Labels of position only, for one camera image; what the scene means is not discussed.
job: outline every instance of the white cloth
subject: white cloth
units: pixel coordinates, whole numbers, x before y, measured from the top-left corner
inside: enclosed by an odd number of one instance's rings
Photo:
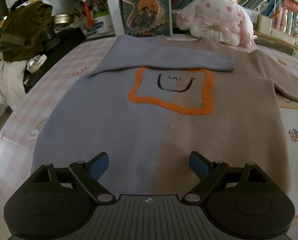
[[[26,95],[23,85],[27,60],[0,61],[0,103],[14,110]]]

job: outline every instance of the pink and white tablecloth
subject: pink and white tablecloth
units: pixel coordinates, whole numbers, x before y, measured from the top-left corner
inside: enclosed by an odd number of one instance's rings
[[[172,37],[178,40],[188,38],[183,35]],[[6,198],[28,178],[37,136],[57,103],[80,76],[98,65],[115,40],[111,37],[77,46],[41,78],[25,96],[21,107],[11,114],[0,131],[0,191]],[[298,76],[298,59],[262,46],[256,49]]]

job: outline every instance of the plush toy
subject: plush toy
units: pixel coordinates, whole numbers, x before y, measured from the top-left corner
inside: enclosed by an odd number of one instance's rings
[[[255,47],[252,22],[236,0],[194,0],[176,13],[177,27],[195,37]]]

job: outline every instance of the brown sleeve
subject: brown sleeve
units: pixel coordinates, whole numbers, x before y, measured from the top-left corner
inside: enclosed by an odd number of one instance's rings
[[[298,77],[287,71],[279,62],[257,50],[257,57],[264,75],[272,79],[275,89],[298,102]]]

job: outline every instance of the silver screw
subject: silver screw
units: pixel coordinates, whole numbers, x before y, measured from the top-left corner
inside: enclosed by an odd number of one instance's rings
[[[200,200],[200,196],[197,194],[188,194],[185,196],[185,200],[188,202],[197,202]]]
[[[112,199],[113,199],[113,196],[109,194],[101,194],[98,196],[98,200],[101,202],[108,202],[108,201],[111,201]]]

